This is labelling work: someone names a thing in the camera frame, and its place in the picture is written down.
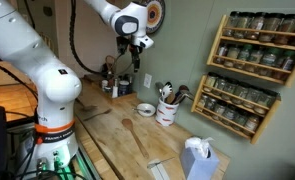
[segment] spice rack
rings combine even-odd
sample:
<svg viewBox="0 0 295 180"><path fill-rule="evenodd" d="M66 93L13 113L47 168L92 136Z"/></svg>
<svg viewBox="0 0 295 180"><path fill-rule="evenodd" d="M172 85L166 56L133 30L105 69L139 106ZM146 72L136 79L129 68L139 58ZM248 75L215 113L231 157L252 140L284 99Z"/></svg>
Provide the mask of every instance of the spice rack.
<svg viewBox="0 0 295 180"><path fill-rule="evenodd" d="M260 104L257 104L257 103L254 103L254 102L248 101L248 100L243 99L243 98L240 98L240 97L235 96L235 95L233 95L233 94L227 93L227 92L225 92L225 91L221 91L221 90L219 90L219 89L216 89L216 88L213 88L213 87L207 86L207 85L205 84L206 79L207 79L207 75L204 75L204 76L201 78L201 80L200 80L199 87L198 87L198 90L197 90L197 93L196 93L196 96L195 96L195 100L194 100L194 103L193 103L192 108L191 108L191 112L198 113L198 114L200 114L200 115L206 117L206 119L208 119L209 121L215 122L216 124L218 124L218 125L220 125L220 126L223 126L223 127L227 128L228 130L232 131L233 133L236 133L236 134L240 135L241 137L250 140L250 143L251 143L251 144L255 144L255 143L257 142L257 140L259 139L259 137L261 136L261 134L263 133L263 131L265 130L265 128L267 127L267 125L269 124L269 122L270 122L270 120L271 120L271 117L272 117L272 116L274 115L274 113L276 112L276 109L278 108L278 106L279 106L279 104L280 104L280 102L281 102L280 97L278 96L278 97L276 98L275 102L273 103L273 105L272 105L270 108L268 108L268 107L262 106L262 105L260 105ZM253 111L252 109L247 108L247 107L245 107L245 106L242 106L242 105L235 105L235 104L233 104L231 101L225 101L225 100L223 100L220 96L217 96L217 95L215 95L215 94L213 94L213 93L211 93L211 92L204 91L204 88L206 88L206 87L207 87L207 88L210 88L210 89L212 89L212 90L215 90L215 91L219 91L220 93L222 93L222 94L226 94L226 95L228 95L228 96L230 96L230 97L237 98L237 99L239 99L239 100L245 101L245 102L250 103L250 104L252 104L252 105L254 105L254 106L259 106L260 108L265 109L265 110L267 111L267 113L266 113L265 115L262 115L262 114L256 113L256 112ZM253 113L253 114L256 114L256 115L260 116L260 117L261 117L261 123L260 123L260 125L258 126L258 128L256 129L256 131L254 132L254 131L251 131L251 130L245 128L244 126L241 126L241 125L235 123L235 122L232 121L232 120L229 120L229 119L225 118L225 117L222 116L222 115L219 115L219 114L217 114L217 113L215 113L215 112L213 112L213 111L211 111L211 110L205 108L204 106L202 106L202 105L199 103L199 102L200 102L200 97L201 97L202 94L206 94L206 95L211 96L211 97L213 97L213 98L223 100L223 101L225 101L225 102L228 103L228 104L233 104L233 105L237 106L238 108L244 109L244 110L246 110L246 111L248 111L248 112L250 112L250 113ZM229 126L229 125L225 125L225 124L222 123L221 121L213 119L211 116L209 116L209 115L203 113L203 110L206 110L206 111L210 112L211 114L216 115L216 116L218 116L219 118L223 119L224 121L227 121L228 123L237 126L238 128L241 129L241 131L237 131L237 130L233 129L231 126Z"/></svg>
<svg viewBox="0 0 295 180"><path fill-rule="evenodd" d="M275 82L275 83L279 83L285 86L290 87L293 83L293 81L295 80L295 67L291 70L291 71L287 71L287 70L283 70L283 69L279 69L279 68L275 68L275 67L271 67L271 66L266 66L266 65L262 65L262 64L257 64L257 63L251 63L248 61L242 61L242 60L237 60L234 58L229 58L226 56L218 56L216 55L216 52L219 48L219 44L223 41L223 42L233 42L233 43L240 43L240 44L254 44L254 45L260 45L260 46L266 46L266 47L276 47L276 48L281 48L281 49L286 49L286 50L294 50L295 51L295 46L290 46L290 45L276 45L274 43L261 43L259 41L256 40L248 40L248 39L236 39L234 37L227 37L227 36L223 36L222 32L224 29L232 29L232 30L237 30L237 31L251 31L251 32L260 32L260 33L267 33L267 34L281 34L281 35L287 35L287 36L295 36L295 33L288 33L288 32L278 32L278 31L266 31L266 30L255 30L255 29L245 29L245 28L227 28L225 27L226 23L228 20L228 16L224 15L222 17L222 20L220 22L220 25L218 27L217 33L216 33L216 37L214 39L214 43L212 45L208 60L207 60L207 65L211 65L211 66L216 66L219 68L223 68L223 69L227 69L230 71L234 71L234 72L238 72L238 73L242 73L242 74L246 74L248 76L252 76L252 77L256 77L256 78L260 78L260 79L264 79L267 81L271 81L271 82ZM281 73L285 73L288 74L288 77L286 80L279 80L279 79L275 79L272 77L268 77L268 76L261 76L258 75L256 73L252 73L252 72L248 72L242 69L237 69L234 67L225 67L222 64L217 64L214 63L214 59L216 58L221 58L224 60L229 60L229 61L233 61L235 63L237 62L241 62L242 64L245 65L254 65L256 67L261 67L261 68L265 68L268 70L272 70L275 72L281 72Z"/></svg>

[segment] white tissue box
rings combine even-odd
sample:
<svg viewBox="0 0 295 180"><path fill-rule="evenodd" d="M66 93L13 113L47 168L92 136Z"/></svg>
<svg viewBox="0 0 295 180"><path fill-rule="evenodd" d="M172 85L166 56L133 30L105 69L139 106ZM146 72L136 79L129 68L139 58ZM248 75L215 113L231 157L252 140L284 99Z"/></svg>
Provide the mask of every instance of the white tissue box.
<svg viewBox="0 0 295 180"><path fill-rule="evenodd" d="M180 162L187 180L210 180L219 164L214 150L209 147L210 157L203 158L195 148L185 148Z"/></svg>

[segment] small bowl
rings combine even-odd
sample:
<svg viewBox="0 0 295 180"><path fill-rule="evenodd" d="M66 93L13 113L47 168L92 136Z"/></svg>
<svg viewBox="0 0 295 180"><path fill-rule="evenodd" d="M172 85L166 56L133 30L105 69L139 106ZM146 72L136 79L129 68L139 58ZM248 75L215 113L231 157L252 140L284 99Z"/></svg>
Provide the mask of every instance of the small bowl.
<svg viewBox="0 0 295 180"><path fill-rule="evenodd" d="M138 111L138 113L144 117L150 117L152 115L155 114L156 112L156 108L151 105L151 104L148 104L148 103L141 103L141 104L138 104L137 106L137 109L141 109L141 110L150 110L151 112L150 113L145 113L144 111Z"/></svg>

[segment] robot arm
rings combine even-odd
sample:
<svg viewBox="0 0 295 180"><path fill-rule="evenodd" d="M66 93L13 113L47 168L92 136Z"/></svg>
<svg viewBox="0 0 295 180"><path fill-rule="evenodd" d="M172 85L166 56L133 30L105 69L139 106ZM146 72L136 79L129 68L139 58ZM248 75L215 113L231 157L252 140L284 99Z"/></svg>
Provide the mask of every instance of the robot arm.
<svg viewBox="0 0 295 180"><path fill-rule="evenodd" d="M145 31L146 7L131 3L120 10L105 0L85 1L118 35L131 36L129 40L132 46L148 48L153 44ZM38 33L7 0L0 0L0 59L24 72L38 91L35 120L38 136L30 136L22 142L17 153L19 164L30 153L31 142L37 144L32 148L30 165L24 162L19 172L25 166L28 171L36 170L39 161L49 170L56 170L57 164L66 167L78 150L73 131L73 105L81 91L81 82L70 68L56 58Z"/></svg>

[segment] wall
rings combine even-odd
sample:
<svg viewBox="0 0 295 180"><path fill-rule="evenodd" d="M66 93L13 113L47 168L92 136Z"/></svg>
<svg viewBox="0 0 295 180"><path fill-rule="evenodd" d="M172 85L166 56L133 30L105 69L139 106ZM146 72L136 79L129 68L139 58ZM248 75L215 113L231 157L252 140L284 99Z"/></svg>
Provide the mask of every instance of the wall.
<svg viewBox="0 0 295 180"><path fill-rule="evenodd" d="M143 86L145 73L153 76L152 84L171 81L175 90L185 84L193 93L201 75L209 71L279 91L281 105L255 145L191 113L189 100L181 104L176 122L195 135L213 137L211 144L231 157L225 179L295 179L295 82L288 88L206 65L223 14L232 10L295 13L295 1L172 0L166 1L166 8L161 29L151 35L155 46L141 56L139 98L156 105L159 96L154 86Z"/></svg>

